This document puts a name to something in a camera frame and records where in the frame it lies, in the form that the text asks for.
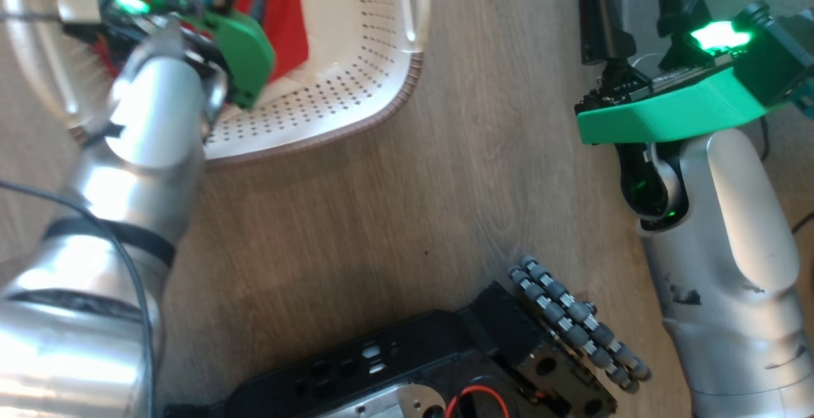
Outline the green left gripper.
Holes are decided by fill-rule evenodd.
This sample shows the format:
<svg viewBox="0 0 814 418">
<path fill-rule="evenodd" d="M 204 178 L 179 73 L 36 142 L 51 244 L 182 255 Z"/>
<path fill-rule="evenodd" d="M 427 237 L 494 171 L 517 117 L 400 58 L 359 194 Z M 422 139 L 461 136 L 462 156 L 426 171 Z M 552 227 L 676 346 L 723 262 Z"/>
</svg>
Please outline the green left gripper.
<svg viewBox="0 0 814 418">
<path fill-rule="evenodd" d="M 268 0 L 105 0 L 105 27 L 133 46 L 172 21 L 181 26 L 188 55 L 204 72 L 221 69 L 226 99 L 251 109 L 275 67 L 276 53 L 263 29 Z"/>
</svg>

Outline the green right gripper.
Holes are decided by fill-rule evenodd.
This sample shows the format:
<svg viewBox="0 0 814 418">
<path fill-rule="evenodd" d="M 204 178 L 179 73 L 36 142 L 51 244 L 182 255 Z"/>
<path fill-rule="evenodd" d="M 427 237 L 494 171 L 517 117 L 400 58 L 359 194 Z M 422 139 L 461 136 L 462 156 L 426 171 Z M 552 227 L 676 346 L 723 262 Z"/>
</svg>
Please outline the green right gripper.
<svg viewBox="0 0 814 418">
<path fill-rule="evenodd" d="M 712 22 L 705 0 L 659 0 L 656 24 L 671 39 L 659 75 L 613 62 L 598 88 L 575 106 L 586 144 L 666 143 L 740 127 L 766 108 L 735 76 L 751 32 Z M 613 0 L 579 0 L 581 64 L 628 59 L 637 52 Z"/>
</svg>

